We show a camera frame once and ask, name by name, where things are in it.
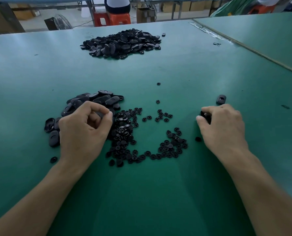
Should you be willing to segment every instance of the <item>hand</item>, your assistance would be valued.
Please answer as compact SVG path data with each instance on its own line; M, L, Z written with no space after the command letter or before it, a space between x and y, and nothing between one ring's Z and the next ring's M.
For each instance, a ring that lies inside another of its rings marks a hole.
M202 111L212 115L210 125L204 117L196 117L204 143L223 165L236 161L233 159L235 153L245 154L249 151L245 125L239 111L229 104L203 107Z
M101 119L96 113L101 112ZM112 126L112 112L86 101L73 114L59 121L61 158L64 170L83 174L98 157Z

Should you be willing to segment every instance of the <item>red plastic stool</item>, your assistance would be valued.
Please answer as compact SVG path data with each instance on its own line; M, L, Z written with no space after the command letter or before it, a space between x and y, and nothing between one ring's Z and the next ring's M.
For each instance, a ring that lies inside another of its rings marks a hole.
M100 18L105 19L106 25L102 25L101 24ZM95 23L95 27L97 27L97 26L108 26L108 25L111 25L110 24L109 16L108 16L108 14L106 12L94 12L93 13L93 20L94 20L94 23Z
M129 13L125 14L111 14L109 13L109 19L111 25L120 25L120 22L125 24L131 23L131 17Z
M263 5L255 6L251 9L251 11L248 14L265 14L265 13L272 13L275 9L275 6L266 7Z

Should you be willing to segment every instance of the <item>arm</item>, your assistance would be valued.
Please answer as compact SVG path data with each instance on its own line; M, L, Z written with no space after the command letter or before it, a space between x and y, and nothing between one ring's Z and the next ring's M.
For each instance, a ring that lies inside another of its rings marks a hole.
M228 104L202 111L212 114L211 125L196 117L204 142L230 174L257 236L292 235L292 198L249 151L240 112Z
M105 116L101 120L93 111ZM100 154L111 125L112 113L91 102L85 102L73 114L62 118L59 162L0 218L0 235L46 235L70 190Z

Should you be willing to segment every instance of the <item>green tabletop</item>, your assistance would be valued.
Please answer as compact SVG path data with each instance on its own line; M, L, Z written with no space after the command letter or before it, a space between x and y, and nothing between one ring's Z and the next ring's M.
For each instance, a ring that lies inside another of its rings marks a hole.
M166 33L161 50L113 60L79 47L128 28ZM226 40L213 42L188 20L0 35L0 216L59 156L59 147L48 146L45 120L60 116L67 99L105 89L125 96L122 109L143 108L130 150L156 153L174 127L188 149L177 159L116 168L104 157L107 141L49 235L254 235L226 170L195 142L195 117L225 94L242 112L250 150L292 195L292 72ZM154 121L159 108L173 114L168 123ZM142 122L147 115L153 120Z
M292 12L196 20L292 68Z

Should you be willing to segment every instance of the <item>floor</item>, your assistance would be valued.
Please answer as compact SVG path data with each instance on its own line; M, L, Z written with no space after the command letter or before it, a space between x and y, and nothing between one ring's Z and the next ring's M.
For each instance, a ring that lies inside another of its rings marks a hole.
M77 5L77 2L61 3L60 5ZM156 5L156 9L158 11L157 20L160 20L160 21L171 20L171 13L162 12L160 10L159 4ZM100 7L99 11L104 11L104 10L105 10L104 7ZM44 19L54 17L56 14L65 16L65 18L69 21L72 27L76 27L76 28L93 27L93 22L92 22L88 7L81 8L81 10L78 10L77 8L65 9L65 10L49 9L49 10L40 10L39 12L40 12L40 15L37 17L34 17L26 21L19 21L26 32L48 30L44 22ZM207 17L208 14L209 14L209 10L187 11L187 12L181 13L181 18ZM136 23L136 9L135 8L131 8L130 16L131 16L131 23L132 24ZM178 12L175 12L174 19L177 19L177 18L178 18Z

